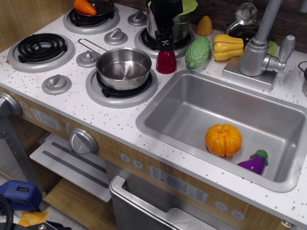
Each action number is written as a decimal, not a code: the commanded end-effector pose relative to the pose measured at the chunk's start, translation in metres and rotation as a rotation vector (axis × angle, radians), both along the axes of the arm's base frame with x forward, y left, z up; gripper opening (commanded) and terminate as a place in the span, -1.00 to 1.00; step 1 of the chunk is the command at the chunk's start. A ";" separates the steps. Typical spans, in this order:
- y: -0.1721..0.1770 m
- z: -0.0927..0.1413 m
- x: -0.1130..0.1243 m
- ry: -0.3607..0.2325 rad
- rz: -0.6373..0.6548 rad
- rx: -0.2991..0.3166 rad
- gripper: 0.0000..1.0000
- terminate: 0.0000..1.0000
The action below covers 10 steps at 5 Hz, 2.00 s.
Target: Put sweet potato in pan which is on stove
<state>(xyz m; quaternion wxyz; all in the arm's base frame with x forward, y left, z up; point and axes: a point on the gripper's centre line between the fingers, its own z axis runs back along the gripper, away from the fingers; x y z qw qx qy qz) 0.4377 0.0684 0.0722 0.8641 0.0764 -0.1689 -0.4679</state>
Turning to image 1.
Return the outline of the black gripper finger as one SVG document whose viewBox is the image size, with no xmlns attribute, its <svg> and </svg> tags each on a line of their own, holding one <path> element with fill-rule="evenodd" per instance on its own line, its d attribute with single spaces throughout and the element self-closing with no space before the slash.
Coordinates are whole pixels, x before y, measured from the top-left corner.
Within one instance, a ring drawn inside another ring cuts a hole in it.
<svg viewBox="0 0 307 230">
<path fill-rule="evenodd" d="M 155 38 L 160 51 L 174 50 L 174 36 L 172 31 L 160 33 L 155 31 Z"/>
</svg>

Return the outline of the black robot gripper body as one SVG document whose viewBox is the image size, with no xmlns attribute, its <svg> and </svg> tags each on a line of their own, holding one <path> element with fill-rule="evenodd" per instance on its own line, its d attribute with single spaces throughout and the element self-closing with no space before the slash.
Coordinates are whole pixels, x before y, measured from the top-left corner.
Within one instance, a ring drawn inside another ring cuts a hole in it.
<svg viewBox="0 0 307 230">
<path fill-rule="evenodd" d="M 155 36 L 165 35 L 172 29 L 173 19 L 183 12 L 181 0 L 152 0 L 151 11 L 156 24 Z"/>
</svg>

